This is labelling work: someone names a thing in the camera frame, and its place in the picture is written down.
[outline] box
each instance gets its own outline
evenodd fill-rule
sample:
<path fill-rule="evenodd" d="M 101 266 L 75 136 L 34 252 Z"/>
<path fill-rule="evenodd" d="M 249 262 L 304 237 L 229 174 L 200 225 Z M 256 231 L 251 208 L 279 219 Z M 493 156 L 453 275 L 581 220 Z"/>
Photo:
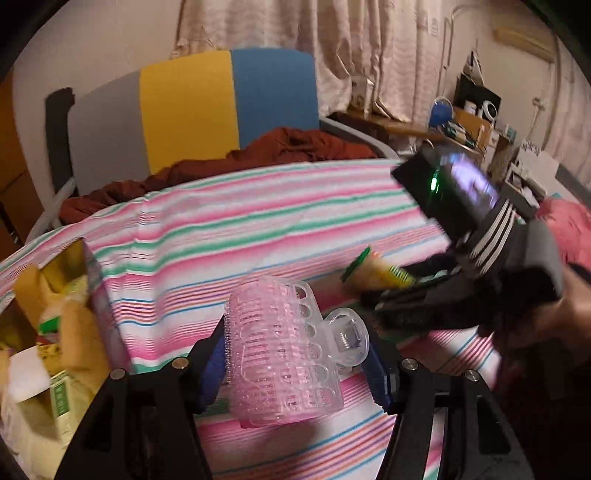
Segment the box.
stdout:
<path fill-rule="evenodd" d="M 89 307 L 94 312 L 100 337 L 112 369 L 133 373 L 129 353 L 119 333 L 111 301 L 99 263 L 84 240 L 73 241 L 65 250 L 41 267 L 53 291 L 62 291 L 81 275 L 88 276 Z M 19 352 L 35 345 L 37 332 L 13 300 L 0 314 L 0 342 Z M 15 403 L 4 392 L 0 413 L 4 421 L 2 436 L 18 455 L 30 478 L 53 478 L 66 451 L 56 429 L 51 410 L 50 391 L 25 402 Z"/>

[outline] striped fabric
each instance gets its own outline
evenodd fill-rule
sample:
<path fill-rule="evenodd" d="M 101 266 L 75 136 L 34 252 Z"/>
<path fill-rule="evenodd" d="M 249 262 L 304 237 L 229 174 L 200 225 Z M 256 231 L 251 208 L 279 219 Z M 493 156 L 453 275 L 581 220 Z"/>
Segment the striped fabric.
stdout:
<path fill-rule="evenodd" d="M 390 179 L 390 160 L 293 164 L 184 184 L 110 207 L 48 233 L 1 264 L 0 309 L 29 263 L 42 265 L 83 236 L 102 264 L 113 309 L 138 371 L 158 368 L 207 336 L 229 292 L 263 274 L 310 283 L 324 312 L 351 303 L 339 284 L 368 244 L 396 264 L 445 249 Z M 499 358 L 473 330 L 400 339 L 404 355 L 432 370 L 478 369 L 494 380 Z M 225 387 L 198 420 L 220 479 L 374 478 L 394 418 L 374 404 L 363 374 L 341 383 L 342 411 L 298 424 L 241 429 L 228 414 Z M 426 478 L 435 478 L 442 438 L 434 436 Z"/>

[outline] curtain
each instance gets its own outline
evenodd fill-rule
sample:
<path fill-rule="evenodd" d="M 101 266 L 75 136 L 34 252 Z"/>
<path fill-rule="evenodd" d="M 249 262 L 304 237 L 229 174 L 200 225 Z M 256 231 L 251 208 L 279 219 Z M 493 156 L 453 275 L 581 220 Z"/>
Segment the curtain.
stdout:
<path fill-rule="evenodd" d="M 184 0 L 173 57 L 247 47 L 313 55 L 319 114 L 347 108 L 351 75 L 375 82 L 373 101 L 426 123 L 443 48 L 443 0 Z"/>
<path fill-rule="evenodd" d="M 591 85 L 568 49 L 558 41 L 560 87 L 545 150 L 591 187 Z"/>

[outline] wall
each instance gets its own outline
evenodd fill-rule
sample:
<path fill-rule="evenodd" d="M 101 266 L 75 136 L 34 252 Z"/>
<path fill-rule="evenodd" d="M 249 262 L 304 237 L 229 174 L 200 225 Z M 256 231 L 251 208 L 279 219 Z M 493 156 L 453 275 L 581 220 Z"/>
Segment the wall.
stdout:
<path fill-rule="evenodd" d="M 143 66 L 166 60 L 181 0 L 70 0 L 14 65 L 15 122 L 43 205 L 53 185 L 45 142 L 45 98 L 63 87 L 77 96 Z"/>
<path fill-rule="evenodd" d="M 446 96 L 453 96 L 457 76 L 471 49 L 476 48 L 478 42 L 485 86 L 501 97 L 499 119 L 517 130 L 518 142 L 530 130 L 534 115 L 532 99 L 536 96 L 546 98 L 547 109 L 540 113 L 531 137 L 533 143 L 541 146 L 554 94 L 556 65 L 550 67 L 550 64 L 538 57 L 497 43 L 492 31 L 502 24 L 518 27 L 547 40 L 552 36 L 550 29 L 519 0 L 451 0 L 444 3 L 449 9 L 444 12 L 447 17 L 456 5 L 478 6 L 460 14 L 454 23 L 452 59 L 444 86 Z"/>

